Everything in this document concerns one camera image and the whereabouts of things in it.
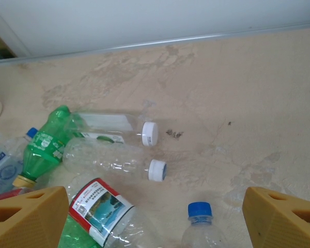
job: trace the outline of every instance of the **green plastic bottle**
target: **green plastic bottle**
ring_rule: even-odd
[[[101,248],[101,246],[68,215],[58,248]]]
[[[24,150],[24,167],[13,182],[15,187],[33,188],[41,175],[57,167],[62,161],[64,147],[70,139],[64,126],[70,117],[69,108],[58,107]]]

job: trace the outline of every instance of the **beige floor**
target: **beige floor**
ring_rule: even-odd
[[[167,247],[178,247],[195,200],[212,204],[237,248],[252,247],[246,186],[310,200],[310,29],[0,67],[0,99],[9,137],[41,127],[60,104],[157,121],[166,181],[111,184],[148,214]],[[52,185],[68,181],[56,172]]]

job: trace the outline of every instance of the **yellow bottle cap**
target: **yellow bottle cap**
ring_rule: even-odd
[[[36,182],[27,179],[26,177],[23,177],[21,175],[18,175],[16,177],[16,179],[14,180],[14,182],[12,183],[12,185],[14,185],[17,188],[21,188],[21,187],[27,187],[32,189],[35,186]]]

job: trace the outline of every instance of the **white bottle cap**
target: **white bottle cap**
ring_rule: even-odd
[[[159,138],[159,128],[155,122],[145,122],[142,132],[144,146],[154,146]]]
[[[155,182],[162,182],[166,176],[166,163],[153,159],[150,161],[148,179]]]

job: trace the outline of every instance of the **triangular yellow object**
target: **triangular yellow object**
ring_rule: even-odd
[[[0,200],[0,248],[57,248],[68,208],[64,187]]]
[[[250,187],[242,211],[254,248],[310,248],[310,201]]]

